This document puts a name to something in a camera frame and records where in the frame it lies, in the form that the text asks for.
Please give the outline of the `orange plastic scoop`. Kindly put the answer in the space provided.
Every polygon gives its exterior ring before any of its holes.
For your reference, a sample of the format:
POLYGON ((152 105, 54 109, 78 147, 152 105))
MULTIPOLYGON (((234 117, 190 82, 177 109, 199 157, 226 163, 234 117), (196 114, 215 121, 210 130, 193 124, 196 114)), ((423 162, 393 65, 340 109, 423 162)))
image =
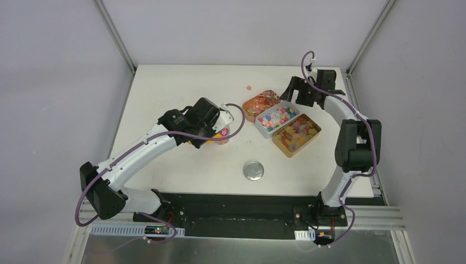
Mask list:
POLYGON ((221 139, 221 140, 208 140, 206 143, 207 144, 217 144, 217 145, 223 145, 225 144, 225 141, 222 140, 224 136, 221 133, 216 134, 215 136, 212 137, 212 139, 221 139))

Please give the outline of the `clear plastic jar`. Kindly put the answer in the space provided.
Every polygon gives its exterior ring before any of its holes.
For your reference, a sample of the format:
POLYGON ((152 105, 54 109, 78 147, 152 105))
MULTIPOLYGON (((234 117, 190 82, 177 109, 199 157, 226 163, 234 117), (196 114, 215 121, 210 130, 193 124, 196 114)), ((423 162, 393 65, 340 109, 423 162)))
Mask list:
POLYGON ((230 127, 226 126, 218 133, 221 133, 224 136, 222 140, 224 140, 225 144, 227 144, 229 142, 229 139, 224 139, 224 138, 230 135, 230 127))

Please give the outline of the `silver round jar lid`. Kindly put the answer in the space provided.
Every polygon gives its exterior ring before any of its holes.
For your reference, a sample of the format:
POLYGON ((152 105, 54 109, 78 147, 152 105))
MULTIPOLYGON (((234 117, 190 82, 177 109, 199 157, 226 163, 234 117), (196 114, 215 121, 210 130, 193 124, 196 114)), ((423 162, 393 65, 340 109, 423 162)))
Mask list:
POLYGON ((257 181, 263 177, 264 167, 258 161, 249 161, 243 166, 242 172, 248 180, 257 181))

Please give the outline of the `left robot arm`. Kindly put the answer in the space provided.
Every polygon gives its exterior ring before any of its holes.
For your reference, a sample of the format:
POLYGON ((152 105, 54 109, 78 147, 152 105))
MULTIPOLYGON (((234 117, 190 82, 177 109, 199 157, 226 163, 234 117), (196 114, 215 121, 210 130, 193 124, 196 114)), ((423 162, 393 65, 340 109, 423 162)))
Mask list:
POLYGON ((168 208, 154 190, 131 189, 125 184, 160 155, 187 142, 198 149, 206 138, 213 138, 233 121, 227 105, 218 107, 205 97, 182 110, 168 110, 148 132, 116 156, 80 167, 84 198, 101 220, 120 212, 143 212, 154 222, 164 221, 168 208))

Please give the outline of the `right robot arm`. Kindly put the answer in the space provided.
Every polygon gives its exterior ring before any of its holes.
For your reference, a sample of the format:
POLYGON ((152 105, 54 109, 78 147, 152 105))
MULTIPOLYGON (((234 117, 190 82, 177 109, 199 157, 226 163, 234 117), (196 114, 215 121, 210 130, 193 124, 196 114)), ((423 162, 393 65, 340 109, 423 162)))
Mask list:
POLYGON ((318 70, 316 78, 305 74, 293 76, 280 96, 291 101, 297 92, 296 103, 315 105, 330 114, 340 131, 335 146, 335 171, 323 191, 318 194, 312 210, 313 221, 321 226, 328 224, 344 207, 348 192, 357 179, 371 177, 380 161, 381 122, 360 114, 336 89, 336 72, 318 70))

